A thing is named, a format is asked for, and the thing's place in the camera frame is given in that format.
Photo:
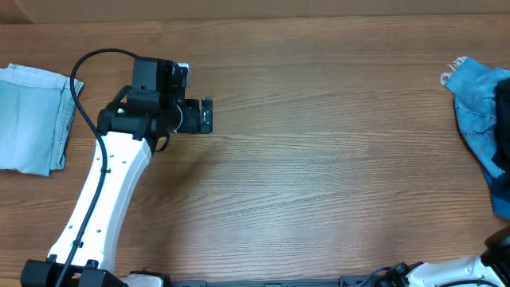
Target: cable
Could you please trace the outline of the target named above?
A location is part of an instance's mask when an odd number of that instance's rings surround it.
[[[168,144],[170,143],[170,132],[167,134],[167,139],[165,140],[165,143],[163,144],[162,147],[159,148],[159,150],[155,151],[155,152],[161,152],[161,151],[164,151],[165,149],[167,149],[168,147]]]
[[[116,104],[120,103],[120,101],[126,96],[126,94],[128,94],[130,88],[131,86],[128,85],[122,87],[122,89],[117,93],[117,96],[115,96],[115,98],[113,99],[113,102]]]
[[[353,285],[352,287],[364,287],[369,281],[371,281],[373,279],[373,277],[375,275],[377,275],[377,273],[382,272],[382,271],[388,271],[389,269],[391,269],[391,267],[381,267],[379,269],[376,269],[374,272],[372,272],[368,276],[368,278],[365,281],[363,281],[363,282],[361,282],[359,284]]]
[[[476,284],[477,286],[480,285],[487,285],[491,287],[500,287],[497,284],[494,284],[490,281],[483,280],[482,278],[476,279],[476,280],[460,280],[460,281],[454,281],[450,283],[446,283],[443,285],[440,285],[439,287],[453,287],[453,286],[459,286],[459,285],[465,285],[465,284]]]
[[[62,286],[64,279],[67,276],[67,272],[69,271],[69,267],[71,266],[71,262],[73,261],[74,255],[76,254],[78,247],[80,247],[82,244],[81,239],[83,238],[83,234],[85,233],[85,228],[87,227],[88,221],[90,220],[90,217],[92,216],[94,207],[96,207],[97,199],[99,199],[99,195],[101,193],[101,189],[103,188],[104,177],[106,176],[107,166],[108,166],[108,157],[106,154],[106,147],[104,146],[103,139],[101,138],[101,135],[97,131],[94,123],[87,116],[87,112],[85,112],[85,110],[81,106],[80,102],[78,101],[77,92],[74,88],[74,79],[76,77],[78,68],[80,68],[80,65],[83,64],[83,62],[85,62],[85,60],[87,60],[90,57],[97,55],[99,53],[108,53],[108,52],[123,53],[123,54],[126,54],[131,57],[137,57],[136,54],[128,52],[126,50],[122,50],[122,49],[115,49],[115,48],[98,49],[96,51],[86,54],[80,60],[78,60],[78,62],[74,65],[73,71],[71,72],[71,76],[69,77],[70,78],[69,87],[71,89],[71,96],[73,97],[74,104],[76,105],[76,108],[78,109],[78,111],[80,111],[80,114],[83,116],[87,125],[90,127],[90,129],[94,133],[94,136],[96,136],[96,138],[97,138],[97,142],[99,143],[99,146],[101,148],[101,155],[103,157],[103,166],[101,167],[101,175],[99,177],[99,182],[97,183],[96,193],[94,194],[94,197],[92,198],[92,201],[90,202],[90,206],[88,207],[87,214],[85,215],[83,222],[81,223],[81,226],[80,226],[80,229],[78,230],[76,239],[73,241],[73,247],[71,248],[71,251],[69,252],[67,260],[65,261],[65,264],[64,264],[64,268],[62,269],[62,273],[59,276],[57,283],[55,284],[55,287]]]

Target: blue denim jeans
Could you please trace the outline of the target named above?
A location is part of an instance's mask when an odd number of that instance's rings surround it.
[[[83,83],[76,81],[76,92]],[[49,176],[64,168],[73,122],[69,79],[45,70],[0,69],[0,169]]]
[[[510,72],[504,69],[491,69],[479,62],[465,58],[463,63],[452,67],[453,73],[447,74],[445,87],[455,94],[455,112],[457,122],[465,142],[482,164],[484,177],[489,186],[504,171],[498,167],[492,157],[496,154],[497,144],[494,136],[496,124],[496,102],[494,88],[501,80],[510,78]],[[492,196],[494,212],[510,219],[510,202]]]

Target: wooden table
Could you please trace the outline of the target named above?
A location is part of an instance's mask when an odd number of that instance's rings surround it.
[[[128,209],[116,274],[208,281],[333,278],[482,251],[506,222],[457,131],[439,76],[458,56],[510,67],[505,15],[0,26],[0,65],[69,74],[94,49],[190,63],[214,133],[153,157]],[[78,78],[95,118],[133,60],[99,55]],[[0,285],[44,259],[92,160],[76,116],[49,178],[0,172]]]

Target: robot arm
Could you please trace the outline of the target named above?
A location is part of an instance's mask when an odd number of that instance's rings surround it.
[[[481,262],[480,255],[473,255],[439,264],[424,263],[406,276],[409,287],[439,287],[456,281],[488,281],[504,286],[496,272]]]
[[[109,172],[85,230],[83,245],[76,252],[72,265],[86,266],[89,262],[98,269],[113,272],[120,227],[135,185],[149,164],[152,154],[145,139],[134,140],[132,135],[127,133],[109,132],[103,136],[103,141],[109,156]],[[48,258],[55,258],[56,263],[64,264],[71,250],[70,242],[76,238],[78,227],[83,222],[96,191],[101,163],[101,150],[99,144],[96,144],[90,173],[78,203],[58,241],[49,251]]]
[[[212,100],[202,99],[201,107],[199,100],[184,97],[190,82],[188,64],[101,49],[82,57],[71,78],[84,60],[104,52],[135,58],[132,85],[124,86],[100,112],[96,128],[76,103],[98,139],[92,166],[76,208],[46,261],[26,262],[23,287],[76,286],[77,282],[91,287],[127,286],[112,275],[116,244],[135,185],[156,152],[159,138],[167,138],[164,149],[171,133],[212,132]],[[72,94],[77,101],[76,93]],[[165,280],[148,274],[127,279],[131,286],[146,287],[159,287]]]

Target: denim fabric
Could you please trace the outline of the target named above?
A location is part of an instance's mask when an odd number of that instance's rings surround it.
[[[82,86],[75,81],[77,92]],[[69,87],[60,74],[12,64],[0,69],[0,169],[48,176],[64,168],[74,112]]]
[[[510,72],[507,70],[490,69],[467,58],[445,84],[455,94],[455,112],[462,136],[493,178],[504,173],[492,161],[497,150],[493,91],[499,81],[508,78]]]

